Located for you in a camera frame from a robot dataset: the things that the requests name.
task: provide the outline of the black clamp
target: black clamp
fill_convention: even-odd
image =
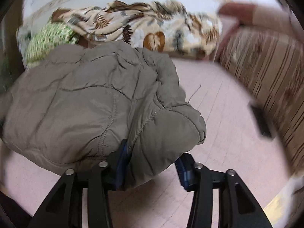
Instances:
[[[126,140],[86,172],[68,169],[32,218],[28,228],[82,228],[82,190],[88,188],[89,228],[112,228],[108,190],[122,190],[128,165]],[[181,185],[194,191],[187,228],[211,228],[212,189],[219,189],[219,228],[271,228],[262,208],[234,170],[209,170],[191,154],[175,162]]]
[[[210,228],[213,191],[219,189],[219,228],[272,228],[261,206],[232,169],[219,172],[184,153],[175,162],[181,185],[194,191],[187,228]]]

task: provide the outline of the brown striped couch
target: brown striped couch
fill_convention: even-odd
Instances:
[[[218,62],[240,80],[264,108],[284,143],[293,173],[304,173],[303,29],[289,12],[227,3],[221,16],[243,26],[225,42]]]

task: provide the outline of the silver bolt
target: silver bolt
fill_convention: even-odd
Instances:
[[[65,171],[66,175],[73,175],[74,172],[75,172],[75,171],[74,171],[73,169],[67,169],[67,170]]]
[[[101,161],[98,166],[103,168],[103,167],[107,167],[109,165],[109,163],[107,161]]]
[[[202,169],[203,165],[201,163],[194,163],[194,168],[196,168],[196,169]]]
[[[227,170],[227,173],[228,173],[228,175],[230,175],[230,176],[236,175],[235,170],[232,170],[232,169]]]

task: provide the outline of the gray quilted jacket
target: gray quilted jacket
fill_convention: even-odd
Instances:
[[[0,105],[4,143],[57,174],[90,169],[127,138],[125,187],[149,181],[206,137],[168,55],[124,42],[58,46]]]

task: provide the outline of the floral blanket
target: floral blanket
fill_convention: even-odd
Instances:
[[[114,1],[106,8],[59,8],[52,22],[65,22],[94,45],[123,40],[132,47],[194,57],[209,55],[222,31],[218,17],[190,14],[173,0],[130,5]]]

